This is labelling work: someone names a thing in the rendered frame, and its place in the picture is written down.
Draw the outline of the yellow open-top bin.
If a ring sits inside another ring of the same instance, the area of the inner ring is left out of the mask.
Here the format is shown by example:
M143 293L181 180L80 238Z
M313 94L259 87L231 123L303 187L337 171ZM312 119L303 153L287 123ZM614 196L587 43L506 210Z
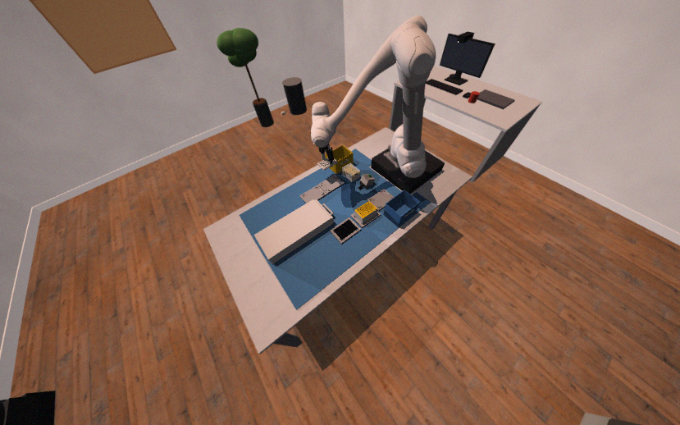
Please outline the yellow open-top bin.
M332 152L334 159L338 162L330 168L335 174L340 173L342 171L342 167L346 166L347 164L354 164L353 152L347 149L344 145L332 150Z

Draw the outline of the dark blue bench mat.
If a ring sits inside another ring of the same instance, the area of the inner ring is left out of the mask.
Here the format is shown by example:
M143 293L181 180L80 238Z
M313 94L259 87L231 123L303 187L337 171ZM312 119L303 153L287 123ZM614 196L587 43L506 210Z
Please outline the dark blue bench mat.
M367 203L367 199L383 189L394 197L402 191L370 168L372 165L370 158L357 149L352 152L353 165L360 170L360 178L354 182L348 180L342 171L335 174L330 168L325 171L320 168L240 214L241 220L296 310L430 203L416 192L413 197L421 201L418 210L400 226L396 226L383 215L385 209L383 208L380 211L377 210L381 214L379 217L362 228L351 217L354 210ZM358 187L363 174L369 174L375 178L375 184L360 190ZM344 184L319 199L318 202L325 204L334 213L332 215L334 223L284 258L271 264L254 235L305 205L300 195L333 175L340 178ZM361 231L341 244L330 230L349 217L361 228Z

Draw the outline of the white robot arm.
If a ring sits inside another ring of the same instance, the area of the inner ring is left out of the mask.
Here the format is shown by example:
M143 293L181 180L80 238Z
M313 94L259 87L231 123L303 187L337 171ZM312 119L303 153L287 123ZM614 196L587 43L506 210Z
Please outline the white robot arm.
M422 16L406 20L399 28L383 43L331 116L325 103L313 104L311 138L319 148L326 147L367 85L396 63L399 82L403 85L403 125L396 130L388 146L390 151L383 156L407 177L417 178L427 166L425 145L421 141L422 117L425 83L436 61L436 49Z

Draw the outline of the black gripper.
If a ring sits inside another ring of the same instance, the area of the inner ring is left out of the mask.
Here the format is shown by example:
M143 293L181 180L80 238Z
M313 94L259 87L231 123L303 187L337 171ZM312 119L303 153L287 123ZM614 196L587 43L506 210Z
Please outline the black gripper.
M334 156L333 156L332 148L330 147L329 144L324 148L319 148L319 152L321 152L321 154L322 154L322 160L326 159L325 151L326 151L327 157L329 158L328 161L329 161L329 166L331 168L331 167L333 167L332 161L334 160Z

